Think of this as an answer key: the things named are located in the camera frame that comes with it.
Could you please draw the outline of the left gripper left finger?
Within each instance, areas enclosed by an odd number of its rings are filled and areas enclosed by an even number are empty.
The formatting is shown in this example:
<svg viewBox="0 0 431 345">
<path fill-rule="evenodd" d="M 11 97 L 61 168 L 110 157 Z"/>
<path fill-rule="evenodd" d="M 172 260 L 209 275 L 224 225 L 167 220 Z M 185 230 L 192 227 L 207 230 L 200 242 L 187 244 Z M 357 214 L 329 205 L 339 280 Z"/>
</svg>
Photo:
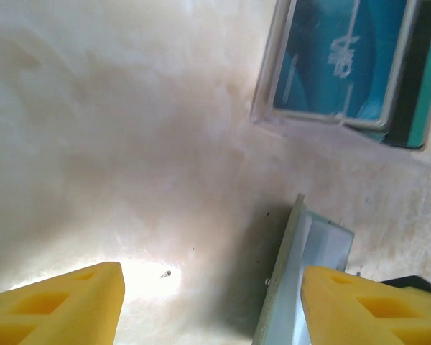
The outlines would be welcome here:
<svg viewBox="0 0 431 345">
<path fill-rule="evenodd" d="M 112 344 L 125 295 L 118 262 L 0 293 L 0 344 Z"/>
</svg>

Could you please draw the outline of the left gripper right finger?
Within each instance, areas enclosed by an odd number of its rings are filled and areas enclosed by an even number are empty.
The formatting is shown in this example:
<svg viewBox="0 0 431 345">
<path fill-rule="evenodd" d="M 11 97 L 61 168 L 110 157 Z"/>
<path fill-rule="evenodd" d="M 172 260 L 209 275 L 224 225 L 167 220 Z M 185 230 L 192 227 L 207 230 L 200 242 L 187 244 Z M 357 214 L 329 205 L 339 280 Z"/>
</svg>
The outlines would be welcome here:
<svg viewBox="0 0 431 345">
<path fill-rule="evenodd" d="M 309 266 L 301 299 L 312 344 L 431 344 L 431 284 L 420 277 L 375 282 Z"/>
</svg>

